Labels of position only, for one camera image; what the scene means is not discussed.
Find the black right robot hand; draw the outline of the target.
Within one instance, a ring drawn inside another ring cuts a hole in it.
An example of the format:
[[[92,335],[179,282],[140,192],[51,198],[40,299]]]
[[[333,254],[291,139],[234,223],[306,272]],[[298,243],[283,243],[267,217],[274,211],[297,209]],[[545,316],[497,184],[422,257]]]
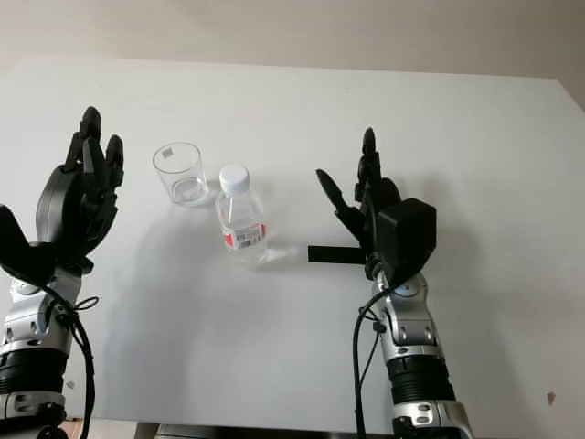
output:
[[[357,239],[358,246],[351,248],[310,245],[307,247],[307,261],[365,265],[374,251],[376,211],[400,201],[396,185],[381,175],[374,130],[368,127],[363,136],[357,182],[354,185],[354,200],[358,203],[356,207],[346,203],[342,190],[325,170],[319,168],[315,173],[335,208],[335,216]]]

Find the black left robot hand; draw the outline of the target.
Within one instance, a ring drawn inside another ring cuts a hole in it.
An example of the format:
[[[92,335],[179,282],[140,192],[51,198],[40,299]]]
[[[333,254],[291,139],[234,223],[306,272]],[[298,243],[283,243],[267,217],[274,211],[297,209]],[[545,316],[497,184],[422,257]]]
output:
[[[123,142],[111,136],[103,149],[101,115],[90,106],[72,135],[65,162],[45,185],[36,212],[37,238],[51,245],[57,265],[88,274],[88,258],[110,231],[123,182]]]

